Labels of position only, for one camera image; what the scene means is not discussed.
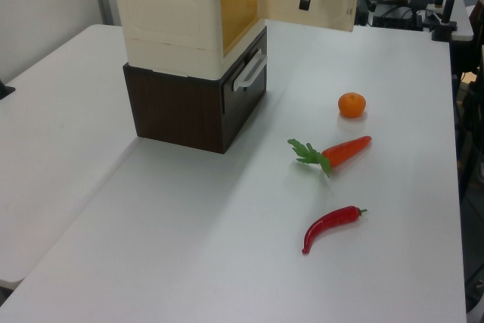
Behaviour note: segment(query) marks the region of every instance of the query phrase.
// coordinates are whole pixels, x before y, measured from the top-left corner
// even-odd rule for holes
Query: black cable
[[[399,19],[399,28],[402,28],[402,20],[403,20],[403,17],[404,17],[404,16],[405,16],[405,15],[406,15],[406,14],[407,14],[409,11],[411,11],[411,9],[406,10],[406,11],[405,11],[405,12],[402,14],[402,16],[400,17],[400,19]]]
[[[390,14],[391,12],[395,11],[398,8],[400,8],[400,5],[396,5],[395,7],[390,8],[388,11],[386,11],[383,14],[381,14],[380,17],[378,18],[377,24],[375,24],[374,26],[380,26],[380,24],[383,21],[383,18],[385,18],[388,14]]]

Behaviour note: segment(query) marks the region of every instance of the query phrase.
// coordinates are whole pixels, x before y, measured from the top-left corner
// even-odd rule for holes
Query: cream microwave
[[[117,0],[129,65],[220,79],[265,27],[264,19],[351,31],[357,0]]]

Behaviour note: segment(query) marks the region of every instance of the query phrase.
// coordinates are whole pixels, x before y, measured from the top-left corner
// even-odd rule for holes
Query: toy microwave
[[[138,135],[224,153],[265,92],[265,19],[351,31],[356,2],[117,0]]]

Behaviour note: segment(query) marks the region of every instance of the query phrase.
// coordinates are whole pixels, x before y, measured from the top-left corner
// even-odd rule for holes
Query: fake vegetable
[[[360,210],[358,207],[348,206],[330,212],[325,216],[322,216],[318,221],[313,223],[306,232],[302,253],[304,253],[305,255],[309,253],[309,251],[311,250],[312,242],[317,236],[319,236],[329,228],[346,225],[348,223],[356,221],[363,212],[367,212],[367,210]]]
[[[366,100],[356,92],[348,92],[338,100],[338,108],[344,117],[355,118],[363,115],[365,111]]]
[[[346,143],[335,145],[331,148],[318,153],[311,144],[306,146],[296,139],[290,139],[287,142],[293,145],[293,150],[300,157],[296,160],[301,163],[319,164],[323,172],[330,176],[331,168],[339,166],[349,158],[353,157],[362,151],[371,141],[371,136],[363,136],[361,138],[347,141]]]

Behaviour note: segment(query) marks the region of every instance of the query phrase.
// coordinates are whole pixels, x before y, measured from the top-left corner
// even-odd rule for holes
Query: orange microwave window
[[[257,0],[220,0],[226,55],[257,21]]]

